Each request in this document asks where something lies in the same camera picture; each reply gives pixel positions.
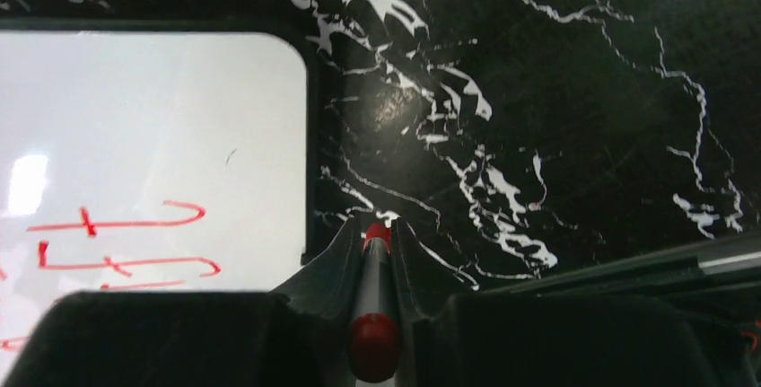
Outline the white whiteboard black frame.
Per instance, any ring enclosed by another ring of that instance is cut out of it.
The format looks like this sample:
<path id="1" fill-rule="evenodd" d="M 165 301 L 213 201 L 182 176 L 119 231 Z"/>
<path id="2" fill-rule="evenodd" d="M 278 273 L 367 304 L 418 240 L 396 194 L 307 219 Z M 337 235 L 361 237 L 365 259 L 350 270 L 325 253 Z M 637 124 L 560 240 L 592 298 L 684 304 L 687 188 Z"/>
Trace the white whiteboard black frame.
<path id="1" fill-rule="evenodd" d="M 275 288 L 315 75 L 284 28 L 1 28 L 1 373 L 79 291 Z"/>

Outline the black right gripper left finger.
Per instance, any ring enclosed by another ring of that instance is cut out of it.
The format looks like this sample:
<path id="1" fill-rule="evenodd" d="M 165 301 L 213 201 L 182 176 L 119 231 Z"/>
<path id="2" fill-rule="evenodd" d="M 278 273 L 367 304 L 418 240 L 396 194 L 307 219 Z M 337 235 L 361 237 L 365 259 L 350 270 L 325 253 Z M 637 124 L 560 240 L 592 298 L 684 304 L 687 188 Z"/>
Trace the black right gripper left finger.
<path id="1" fill-rule="evenodd" d="M 345 346 L 363 220 L 269 292 L 77 292 L 42 317 L 8 386 L 352 386 Z"/>

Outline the red marker cap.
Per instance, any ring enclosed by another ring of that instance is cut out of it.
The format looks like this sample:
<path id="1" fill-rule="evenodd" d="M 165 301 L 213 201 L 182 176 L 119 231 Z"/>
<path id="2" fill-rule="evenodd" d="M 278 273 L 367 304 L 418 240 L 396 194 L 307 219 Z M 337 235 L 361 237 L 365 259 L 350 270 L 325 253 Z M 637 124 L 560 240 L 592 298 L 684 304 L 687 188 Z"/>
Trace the red marker cap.
<path id="1" fill-rule="evenodd" d="M 387 253 L 391 253 L 391 230 L 381 222 L 372 223 L 365 232 L 363 251 L 365 251 L 373 239 L 381 239 Z"/>

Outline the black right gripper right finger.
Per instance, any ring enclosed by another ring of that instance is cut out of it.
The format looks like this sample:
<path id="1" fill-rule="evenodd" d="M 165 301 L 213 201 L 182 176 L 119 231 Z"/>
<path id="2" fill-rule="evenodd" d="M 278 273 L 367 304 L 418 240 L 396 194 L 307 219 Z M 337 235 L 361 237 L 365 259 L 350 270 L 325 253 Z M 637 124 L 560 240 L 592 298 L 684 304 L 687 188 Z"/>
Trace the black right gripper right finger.
<path id="1" fill-rule="evenodd" d="M 470 291 L 391 228 L 399 386 L 756 386 L 760 235 Z"/>

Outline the white marker pen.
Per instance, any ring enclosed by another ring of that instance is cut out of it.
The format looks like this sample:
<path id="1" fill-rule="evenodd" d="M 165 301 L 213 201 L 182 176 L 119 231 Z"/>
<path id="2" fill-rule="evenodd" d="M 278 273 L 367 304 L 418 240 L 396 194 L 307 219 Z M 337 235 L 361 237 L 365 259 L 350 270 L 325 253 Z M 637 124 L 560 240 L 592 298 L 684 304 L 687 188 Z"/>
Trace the white marker pen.
<path id="1" fill-rule="evenodd" d="M 362 246 L 346 355 L 354 377 L 365 383 L 392 378 L 403 349 L 390 256 L 381 239 L 373 239 L 365 251 Z"/>

